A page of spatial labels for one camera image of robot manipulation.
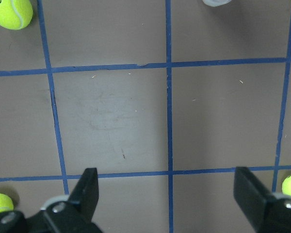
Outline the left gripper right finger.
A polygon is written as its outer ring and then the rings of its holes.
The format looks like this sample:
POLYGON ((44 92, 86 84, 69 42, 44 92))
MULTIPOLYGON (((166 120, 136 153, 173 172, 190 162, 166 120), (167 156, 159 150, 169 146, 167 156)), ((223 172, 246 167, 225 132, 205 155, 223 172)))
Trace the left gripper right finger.
POLYGON ((291 233, 291 196, 271 192, 245 166, 235 168, 233 196, 257 233, 291 233))

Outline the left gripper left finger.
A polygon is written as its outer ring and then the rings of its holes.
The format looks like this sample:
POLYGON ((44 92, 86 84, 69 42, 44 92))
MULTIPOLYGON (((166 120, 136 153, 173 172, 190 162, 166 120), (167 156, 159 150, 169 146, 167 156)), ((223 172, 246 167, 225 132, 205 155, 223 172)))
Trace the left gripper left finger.
POLYGON ((51 233, 100 233, 92 222, 99 199, 96 168, 84 170, 71 194, 65 200, 50 204, 43 212, 51 233))

